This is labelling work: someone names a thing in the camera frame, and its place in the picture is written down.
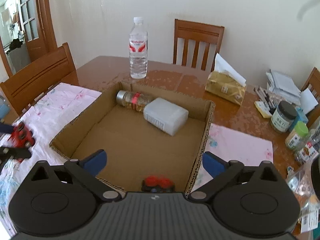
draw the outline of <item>cardboard box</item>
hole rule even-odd
[[[186,124],[170,136],[143,118],[143,113],[116,103],[119,90],[148,93],[189,111]],[[117,83],[103,92],[66,125],[50,146],[67,158],[83,159],[98,149],[107,152],[107,166],[98,178],[115,189],[140,191],[150,175],[171,179],[176,191],[190,192],[205,149],[214,111],[211,101],[160,88]]]

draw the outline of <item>jar lid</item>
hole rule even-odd
[[[286,118],[290,120],[296,119],[298,115],[297,110],[293,107],[293,105],[284,100],[279,103],[279,110]]]
[[[298,121],[294,129],[300,137],[305,137],[309,132],[307,125],[303,121]]]
[[[117,103],[121,106],[125,106],[124,103],[123,103],[123,97],[124,95],[127,93],[127,91],[124,91],[124,90],[120,90],[117,94]]]

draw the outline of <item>bottle label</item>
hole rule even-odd
[[[298,134],[295,134],[291,140],[288,143],[288,147],[289,148],[293,148],[295,146],[297,146],[297,144],[300,142],[301,137]]]
[[[279,115],[278,110],[276,109],[271,117],[271,122],[280,132],[285,132],[289,126],[290,122],[283,119],[281,115]]]
[[[303,163],[314,160],[318,155],[319,153],[310,142],[307,142],[307,144],[300,151],[298,151],[298,156],[301,158]]]
[[[146,52],[148,40],[129,39],[129,49],[131,52]]]
[[[145,119],[150,122],[151,124],[153,124],[155,127],[159,128],[160,130],[164,130],[164,123],[161,122],[160,120],[148,115],[147,113],[145,114]]]
[[[138,98],[140,97],[141,93],[137,92],[133,95],[132,99],[131,99],[131,103],[132,103],[132,109],[136,110],[136,105],[138,103]]]

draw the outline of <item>green jar lid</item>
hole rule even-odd
[[[305,137],[309,132],[307,125],[303,121],[298,121],[294,129],[300,137]]]

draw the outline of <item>chair backrest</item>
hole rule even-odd
[[[17,115],[21,115],[35,98],[75,69],[69,46],[64,43],[1,82],[0,88]]]
[[[220,52],[224,33],[223,26],[209,25],[205,23],[188,22],[175,19],[174,20],[174,47],[173,47],[173,64],[177,63],[177,49],[178,49],[178,38],[184,39],[182,63],[181,65],[187,65],[187,53],[189,40],[196,41],[195,49],[193,52],[191,67],[195,68],[198,59],[199,44],[205,42],[204,55],[202,59],[201,69],[205,70],[207,66],[207,60],[209,55],[210,44],[216,44],[216,50],[214,53],[213,63],[211,71],[214,69],[214,60],[217,53]]]
[[[303,85],[301,91],[309,88],[316,100],[320,101],[320,72],[314,67],[311,71],[306,83]],[[315,107],[308,115],[309,122],[307,124],[310,127],[320,116],[320,104]]]

